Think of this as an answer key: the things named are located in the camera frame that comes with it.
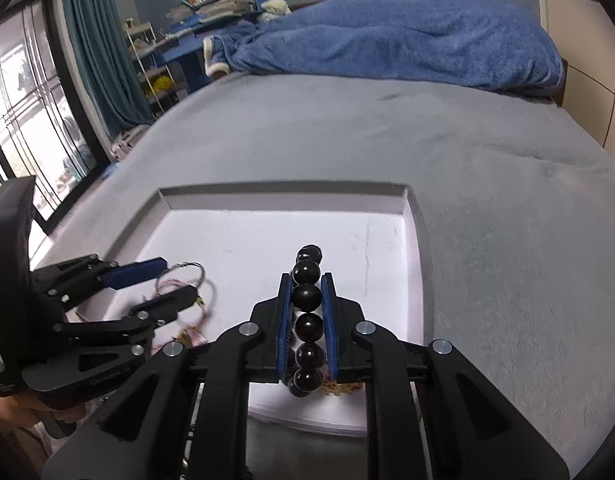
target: metal screw cap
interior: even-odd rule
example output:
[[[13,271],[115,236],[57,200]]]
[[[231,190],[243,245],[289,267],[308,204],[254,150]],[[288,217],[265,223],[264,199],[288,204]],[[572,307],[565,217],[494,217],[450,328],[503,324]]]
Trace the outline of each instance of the metal screw cap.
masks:
[[[377,331],[377,326],[371,321],[361,321],[356,324],[356,331],[359,334],[370,335]]]
[[[243,335],[254,335],[259,331],[259,326],[256,323],[252,323],[248,321],[247,323],[243,323],[238,331]]]
[[[447,355],[452,352],[452,343],[445,339],[437,339],[431,344],[432,349],[440,355]]]
[[[163,353],[168,357],[176,357],[184,350],[184,346],[178,341],[171,341],[163,347]]]

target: teal curtain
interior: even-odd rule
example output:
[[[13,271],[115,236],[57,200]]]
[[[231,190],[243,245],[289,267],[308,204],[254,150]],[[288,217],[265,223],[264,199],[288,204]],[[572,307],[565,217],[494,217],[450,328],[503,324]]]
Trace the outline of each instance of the teal curtain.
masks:
[[[79,72],[110,137],[152,124],[114,0],[63,0]]]

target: blue desk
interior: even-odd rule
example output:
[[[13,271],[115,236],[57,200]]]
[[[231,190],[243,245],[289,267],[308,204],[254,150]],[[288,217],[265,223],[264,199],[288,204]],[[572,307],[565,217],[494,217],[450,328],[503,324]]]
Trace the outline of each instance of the blue desk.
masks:
[[[179,40],[179,45],[161,53],[162,66],[177,61],[184,71],[185,84],[188,94],[192,94],[212,82],[212,78],[205,74],[205,67],[199,62],[198,51],[203,50],[204,35],[197,36],[193,32]]]
[[[261,9],[261,4],[267,0],[255,0],[256,7]],[[254,19],[261,11],[248,12],[243,16],[226,16],[209,23],[198,23],[194,25],[194,20],[201,19],[200,16],[189,18],[182,25],[174,25],[173,32],[182,30],[182,27],[192,27],[192,31],[179,38],[178,45],[162,51],[155,56],[157,66],[163,66],[172,61],[177,61],[184,71],[185,83],[188,94],[192,94],[212,82],[212,78],[205,74],[205,67],[199,62],[198,51],[203,51],[203,38],[207,35],[204,32],[223,28],[237,20]]]

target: bed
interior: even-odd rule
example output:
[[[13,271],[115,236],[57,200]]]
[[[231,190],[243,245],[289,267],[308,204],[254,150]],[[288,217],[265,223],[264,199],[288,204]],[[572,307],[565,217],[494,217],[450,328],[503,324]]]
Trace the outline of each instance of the bed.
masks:
[[[161,118],[46,260],[107,254],[156,189],[288,180],[412,187],[426,340],[461,349],[574,477],[615,424],[615,162],[550,100],[233,74]]]

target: black bead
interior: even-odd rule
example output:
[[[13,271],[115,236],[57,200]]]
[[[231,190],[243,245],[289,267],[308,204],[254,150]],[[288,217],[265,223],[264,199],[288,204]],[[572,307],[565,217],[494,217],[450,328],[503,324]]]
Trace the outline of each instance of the black bead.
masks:
[[[301,283],[311,283],[314,285],[318,282],[320,276],[321,269],[312,260],[301,260],[292,269],[292,279],[297,285]]]
[[[297,388],[297,385],[294,384],[294,377],[290,378],[290,382],[288,384],[288,389],[289,389],[290,393],[293,396],[299,397],[299,399],[302,399],[302,398],[307,397],[309,395],[309,392],[304,392],[303,390],[299,390]]]
[[[285,375],[283,376],[283,379],[282,379],[283,384],[285,384],[288,387],[291,384],[294,384],[294,374],[297,372],[298,369],[299,367],[297,365],[288,366],[285,370]]]
[[[294,385],[303,392],[313,392],[323,384],[323,374],[319,370],[297,370]]]
[[[294,325],[297,337],[305,343],[315,343],[323,335],[323,320],[314,312],[303,314]]]
[[[292,348],[290,348],[288,349],[287,366],[289,368],[291,366],[296,366],[296,365],[297,365],[297,353]]]
[[[323,253],[321,252],[321,249],[315,245],[310,244],[301,248],[299,254],[297,254],[296,261],[300,262],[301,260],[312,260],[318,265],[321,263],[322,259]]]
[[[301,368],[316,370],[325,364],[325,352],[316,343],[303,343],[296,351],[296,363]]]
[[[323,295],[316,285],[297,285],[292,291],[292,304],[303,312],[312,312],[321,306]]]

